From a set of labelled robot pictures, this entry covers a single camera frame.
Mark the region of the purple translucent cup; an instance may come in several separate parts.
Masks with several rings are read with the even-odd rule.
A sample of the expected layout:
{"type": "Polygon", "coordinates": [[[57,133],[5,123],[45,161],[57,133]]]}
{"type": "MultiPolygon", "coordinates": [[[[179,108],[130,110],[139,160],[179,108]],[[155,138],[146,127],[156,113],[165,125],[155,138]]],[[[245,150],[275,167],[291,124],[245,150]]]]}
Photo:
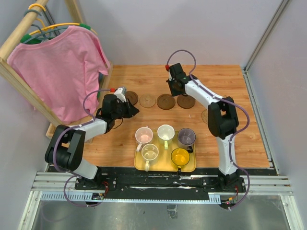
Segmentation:
{"type": "Polygon", "coordinates": [[[196,134],[192,129],[183,128],[178,132],[177,145],[185,149],[188,153],[193,152],[193,144],[196,140],[196,134]]]}

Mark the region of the dark brown wooden coaster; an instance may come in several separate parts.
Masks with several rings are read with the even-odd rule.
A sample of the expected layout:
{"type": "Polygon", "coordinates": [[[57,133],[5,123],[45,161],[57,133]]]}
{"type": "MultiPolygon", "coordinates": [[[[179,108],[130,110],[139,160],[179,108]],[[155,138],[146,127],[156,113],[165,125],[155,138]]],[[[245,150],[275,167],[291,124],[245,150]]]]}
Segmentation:
{"type": "Polygon", "coordinates": [[[190,109],[195,105],[195,99],[191,96],[180,95],[177,98],[177,104],[184,109],[190,109]]]}

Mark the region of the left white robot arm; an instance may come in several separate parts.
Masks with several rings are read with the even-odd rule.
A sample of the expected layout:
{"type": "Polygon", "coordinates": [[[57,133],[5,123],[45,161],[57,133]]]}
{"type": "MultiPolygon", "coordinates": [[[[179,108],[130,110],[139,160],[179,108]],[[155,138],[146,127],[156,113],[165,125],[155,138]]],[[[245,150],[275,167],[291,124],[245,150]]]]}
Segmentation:
{"type": "Polygon", "coordinates": [[[105,95],[102,107],[89,122],[56,127],[45,153],[45,161],[60,172],[82,177],[91,189],[100,188],[103,184],[102,172],[98,166],[83,158],[85,142],[111,131],[115,120],[132,118],[139,112],[128,99],[122,101],[114,94],[105,95]]]}

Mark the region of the dark cork coaster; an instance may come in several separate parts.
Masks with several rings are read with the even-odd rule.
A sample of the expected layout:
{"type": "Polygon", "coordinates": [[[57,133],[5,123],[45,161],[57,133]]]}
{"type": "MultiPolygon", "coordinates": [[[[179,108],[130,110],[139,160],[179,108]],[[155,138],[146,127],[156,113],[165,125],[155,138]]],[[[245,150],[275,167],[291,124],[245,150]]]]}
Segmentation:
{"type": "Polygon", "coordinates": [[[139,99],[137,93],[133,92],[133,91],[126,91],[125,97],[126,97],[126,99],[128,99],[130,101],[130,103],[132,105],[135,105],[138,102],[138,99],[139,99]]]}

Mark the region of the light woven rattan coaster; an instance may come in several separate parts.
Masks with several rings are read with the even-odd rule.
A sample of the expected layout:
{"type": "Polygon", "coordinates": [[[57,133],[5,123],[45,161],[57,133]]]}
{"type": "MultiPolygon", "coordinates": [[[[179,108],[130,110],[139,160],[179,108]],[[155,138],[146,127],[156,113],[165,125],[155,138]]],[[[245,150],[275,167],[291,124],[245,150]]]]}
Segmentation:
{"type": "Polygon", "coordinates": [[[202,118],[204,123],[208,124],[208,110],[204,110],[201,113],[201,118],[202,118]]]}

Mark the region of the white cup green handle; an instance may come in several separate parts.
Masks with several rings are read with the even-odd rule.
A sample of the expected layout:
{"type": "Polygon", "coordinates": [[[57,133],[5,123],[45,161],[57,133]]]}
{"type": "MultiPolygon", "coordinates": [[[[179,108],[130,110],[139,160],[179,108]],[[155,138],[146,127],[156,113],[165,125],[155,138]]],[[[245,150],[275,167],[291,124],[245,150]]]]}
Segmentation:
{"type": "Polygon", "coordinates": [[[168,150],[173,137],[175,136],[175,130],[170,125],[161,125],[157,130],[157,135],[159,143],[164,147],[165,150],[168,150]]]}

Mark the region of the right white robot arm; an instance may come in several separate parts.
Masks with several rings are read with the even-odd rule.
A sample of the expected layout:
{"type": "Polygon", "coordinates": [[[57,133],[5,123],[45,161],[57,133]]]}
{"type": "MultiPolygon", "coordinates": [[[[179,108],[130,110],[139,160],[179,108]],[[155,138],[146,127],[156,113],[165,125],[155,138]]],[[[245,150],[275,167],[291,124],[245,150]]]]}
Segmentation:
{"type": "Polygon", "coordinates": [[[181,64],[166,65],[171,95],[191,96],[207,109],[207,125],[216,138],[219,153],[218,188],[227,192],[235,187],[239,179],[235,166],[235,145],[233,136],[239,125],[234,101],[231,97],[223,98],[205,87],[194,75],[188,76],[181,64]]]}

